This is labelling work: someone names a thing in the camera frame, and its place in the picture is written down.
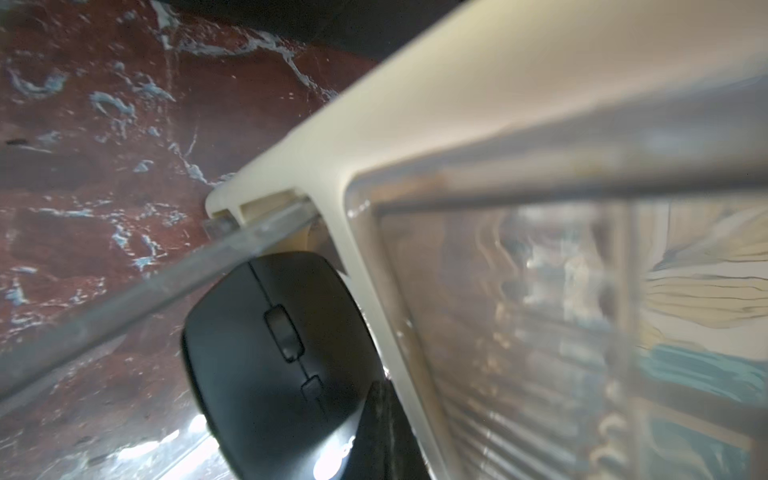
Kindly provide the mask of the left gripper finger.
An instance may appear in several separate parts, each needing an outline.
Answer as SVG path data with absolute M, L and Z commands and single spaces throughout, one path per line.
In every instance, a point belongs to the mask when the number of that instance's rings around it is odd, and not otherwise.
M 341 478 L 430 479 L 421 448 L 391 381 L 371 385 Z

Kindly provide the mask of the beige drawer organizer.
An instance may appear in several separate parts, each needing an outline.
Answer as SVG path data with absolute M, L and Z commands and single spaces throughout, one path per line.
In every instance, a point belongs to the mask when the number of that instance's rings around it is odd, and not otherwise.
M 324 218 L 432 479 L 767 475 L 767 5 L 473 1 L 212 192 Z

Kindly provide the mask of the transparent top drawer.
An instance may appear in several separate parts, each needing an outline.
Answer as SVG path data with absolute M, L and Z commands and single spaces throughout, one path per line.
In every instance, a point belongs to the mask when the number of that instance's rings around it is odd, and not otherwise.
M 345 209 L 434 477 L 766 477 L 765 76 L 378 167 Z

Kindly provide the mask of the transparent drawer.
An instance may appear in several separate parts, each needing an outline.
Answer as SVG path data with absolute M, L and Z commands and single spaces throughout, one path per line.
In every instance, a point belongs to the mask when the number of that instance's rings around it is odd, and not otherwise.
M 345 209 L 434 477 L 766 477 L 765 76 L 378 167 Z
M 3 351 L 2 477 L 226 477 L 185 374 L 184 319 L 224 274 L 317 215 L 294 200 L 243 227 L 215 220 L 211 243 Z

